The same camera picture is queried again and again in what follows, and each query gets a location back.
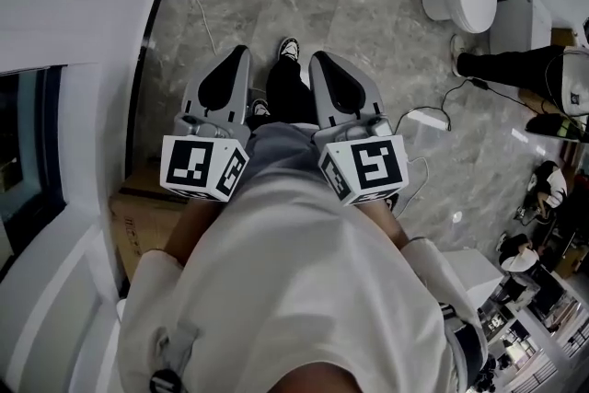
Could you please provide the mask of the brown cardboard box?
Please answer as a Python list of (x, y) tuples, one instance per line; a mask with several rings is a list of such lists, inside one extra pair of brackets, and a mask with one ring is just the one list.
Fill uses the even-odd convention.
[(188, 199), (159, 184), (160, 163), (137, 167), (110, 197), (110, 227), (128, 279), (149, 250), (162, 249)]

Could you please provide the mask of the white rectangular pedestal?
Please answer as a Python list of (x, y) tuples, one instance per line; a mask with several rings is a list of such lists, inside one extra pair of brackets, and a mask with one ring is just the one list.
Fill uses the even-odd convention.
[(503, 274), (478, 250), (461, 249), (443, 253), (465, 287), (475, 308), (480, 308), (500, 284)]

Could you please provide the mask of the dark glass window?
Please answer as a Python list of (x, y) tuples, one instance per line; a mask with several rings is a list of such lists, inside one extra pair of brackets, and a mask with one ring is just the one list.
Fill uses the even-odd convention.
[(0, 219), (5, 223), (63, 201), (58, 111), (63, 68), (0, 75)]

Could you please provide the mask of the person's left forearm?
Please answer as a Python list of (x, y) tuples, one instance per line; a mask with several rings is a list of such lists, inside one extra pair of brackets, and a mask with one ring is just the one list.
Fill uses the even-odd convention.
[(203, 234), (225, 209), (223, 202), (190, 200), (172, 230), (164, 251), (185, 266)]

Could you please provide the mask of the person's grey inner shirt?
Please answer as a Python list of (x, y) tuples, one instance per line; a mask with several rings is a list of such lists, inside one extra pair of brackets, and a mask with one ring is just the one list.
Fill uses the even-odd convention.
[(235, 201), (336, 204), (318, 168), (319, 151), (311, 134), (310, 128), (282, 122), (259, 127), (246, 146), (249, 162)]

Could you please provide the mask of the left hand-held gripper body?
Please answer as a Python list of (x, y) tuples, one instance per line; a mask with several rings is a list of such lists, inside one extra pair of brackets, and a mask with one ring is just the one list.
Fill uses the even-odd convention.
[(173, 134), (163, 137), (160, 186), (191, 199), (229, 201), (249, 161), (247, 111), (246, 104), (209, 110), (185, 103)]

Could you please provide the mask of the person's white t-shirt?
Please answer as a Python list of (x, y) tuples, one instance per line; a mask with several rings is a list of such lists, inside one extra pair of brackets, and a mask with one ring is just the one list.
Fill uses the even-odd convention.
[(363, 393), (465, 393), (488, 343), (455, 271), (431, 240), (399, 250), (366, 203), (337, 201), (234, 197), (185, 266), (147, 251), (121, 322), (124, 393), (268, 393), (312, 363)]

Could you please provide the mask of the white rectangular box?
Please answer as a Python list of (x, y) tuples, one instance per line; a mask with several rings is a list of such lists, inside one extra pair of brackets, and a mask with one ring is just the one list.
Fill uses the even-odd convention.
[(550, 45), (552, 16), (542, 0), (502, 0), (489, 31), (490, 52), (526, 52)]

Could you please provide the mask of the person's right shoe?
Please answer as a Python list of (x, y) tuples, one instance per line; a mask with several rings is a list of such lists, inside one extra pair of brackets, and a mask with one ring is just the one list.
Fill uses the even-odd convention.
[(278, 51), (278, 59), (290, 59), (294, 62), (299, 60), (300, 45), (298, 40), (294, 37), (285, 38)]

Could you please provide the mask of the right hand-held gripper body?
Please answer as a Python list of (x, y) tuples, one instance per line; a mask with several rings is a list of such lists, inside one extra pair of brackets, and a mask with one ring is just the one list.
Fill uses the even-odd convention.
[(403, 138), (373, 115), (317, 132), (318, 167), (343, 205), (383, 200), (409, 184)]

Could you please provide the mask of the person's chin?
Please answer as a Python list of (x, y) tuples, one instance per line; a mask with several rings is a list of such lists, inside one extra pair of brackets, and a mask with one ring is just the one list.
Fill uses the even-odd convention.
[(363, 393), (354, 376), (329, 363), (297, 367), (284, 375), (268, 393)]

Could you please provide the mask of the person's black trousers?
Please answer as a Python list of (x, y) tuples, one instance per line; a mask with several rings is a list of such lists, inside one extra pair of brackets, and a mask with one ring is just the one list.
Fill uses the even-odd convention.
[(318, 124), (315, 98), (301, 80), (298, 61), (281, 56), (266, 82), (268, 111), (274, 121)]

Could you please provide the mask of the person's right forearm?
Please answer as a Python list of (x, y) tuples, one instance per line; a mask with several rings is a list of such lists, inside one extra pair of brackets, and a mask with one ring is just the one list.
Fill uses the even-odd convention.
[(409, 244), (409, 238), (383, 200), (365, 204), (363, 211), (399, 250)]

